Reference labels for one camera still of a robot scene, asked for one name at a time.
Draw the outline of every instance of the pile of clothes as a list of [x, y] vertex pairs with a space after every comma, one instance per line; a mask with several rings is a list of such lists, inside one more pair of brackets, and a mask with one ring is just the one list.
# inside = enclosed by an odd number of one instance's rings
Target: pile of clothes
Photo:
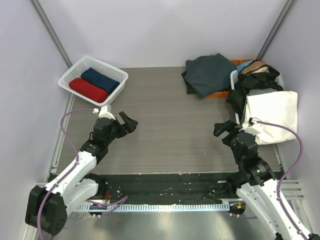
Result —
[[247, 95], [260, 95], [284, 90], [276, 82], [280, 73], [264, 61], [247, 61], [239, 65], [237, 71], [239, 72], [238, 80], [226, 101], [231, 104], [234, 112], [239, 114], [240, 119], [245, 115]]
[[[238, 80], [226, 101], [239, 114], [242, 129], [251, 133], [250, 118], [256, 118], [297, 132], [298, 94], [284, 91], [277, 83], [276, 78], [280, 73], [261, 60], [247, 61], [239, 65], [237, 71]], [[296, 138], [291, 132], [270, 125], [263, 125], [255, 134], [258, 145], [276, 144]]]
[[237, 69], [237, 65], [218, 53], [187, 60], [185, 69], [181, 75], [186, 85], [186, 93], [196, 93], [200, 98], [204, 98], [230, 89], [230, 74]]
[[72, 80], [69, 87], [97, 103], [103, 103], [119, 84], [118, 81], [90, 67], [81, 74], [81, 77]]

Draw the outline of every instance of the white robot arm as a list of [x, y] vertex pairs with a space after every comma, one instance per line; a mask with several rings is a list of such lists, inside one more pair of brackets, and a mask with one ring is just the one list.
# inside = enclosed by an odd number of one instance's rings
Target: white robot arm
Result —
[[[88, 172], [108, 153], [108, 146], [114, 139], [134, 132], [138, 125], [137, 121], [130, 119], [124, 112], [119, 113], [124, 121], [124, 124], [120, 124], [108, 112], [107, 106], [100, 111], [94, 109], [93, 113], [99, 113], [99, 118], [77, 157], [59, 176], [44, 187], [35, 186], [29, 194], [25, 222], [37, 227], [38, 213], [41, 212], [41, 228], [53, 236], [62, 230], [67, 217], [76, 207], [87, 199], [102, 196], [106, 192], [105, 179]], [[48, 194], [43, 210], [40, 211], [41, 203]]]
[[299, 221], [280, 191], [270, 166], [258, 156], [254, 135], [262, 131], [263, 122], [255, 123], [258, 124], [245, 129], [231, 120], [214, 125], [213, 135], [216, 137], [225, 131], [229, 132], [222, 142], [231, 148], [239, 169], [226, 179], [228, 191], [245, 201], [269, 229], [270, 239], [320, 240], [319, 235], [310, 233]]

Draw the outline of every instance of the orange basket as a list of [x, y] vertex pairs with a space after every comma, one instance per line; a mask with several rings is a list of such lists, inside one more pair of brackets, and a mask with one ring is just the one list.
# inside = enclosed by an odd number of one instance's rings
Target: orange basket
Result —
[[[241, 65], [247, 61], [251, 61], [252, 59], [236, 59], [236, 60], [230, 60], [236, 65]], [[215, 98], [227, 98], [229, 96], [230, 91], [217, 91], [213, 94], [210, 94], [208, 96], [205, 96], [205, 99], [215, 99]]]

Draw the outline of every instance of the blue cloth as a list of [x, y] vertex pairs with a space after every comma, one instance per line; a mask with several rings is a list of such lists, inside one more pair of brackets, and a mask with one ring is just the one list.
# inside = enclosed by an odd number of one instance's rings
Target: blue cloth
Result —
[[92, 85], [105, 90], [109, 95], [119, 86], [119, 82], [107, 77], [93, 68], [89, 68], [81, 74], [81, 78]]
[[247, 67], [250, 63], [252, 62], [251, 61], [246, 61], [238, 66], [236, 66], [236, 70], [238, 71], [238, 73], [240, 73], [245, 67]]

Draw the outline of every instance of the gray floor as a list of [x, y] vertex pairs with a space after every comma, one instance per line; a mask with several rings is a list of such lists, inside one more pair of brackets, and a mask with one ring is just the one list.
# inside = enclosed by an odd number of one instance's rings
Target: gray floor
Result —
[[[253, 213], [246, 209], [247, 216]], [[258, 219], [237, 219], [227, 212], [112, 213], [100, 218], [72, 213], [55, 240], [270, 240]]]
[[[230, 148], [213, 136], [215, 123], [234, 119], [225, 98], [199, 99], [186, 94], [183, 67], [127, 68], [124, 90], [112, 103], [112, 113], [124, 111], [137, 120], [136, 131], [109, 146], [109, 153], [92, 171], [96, 174], [236, 172]], [[94, 108], [75, 97], [72, 109]], [[67, 133], [79, 149], [93, 130], [97, 115], [74, 113]], [[259, 146], [260, 156], [279, 171], [272, 145]], [[62, 147], [57, 173], [75, 157], [70, 144]]]

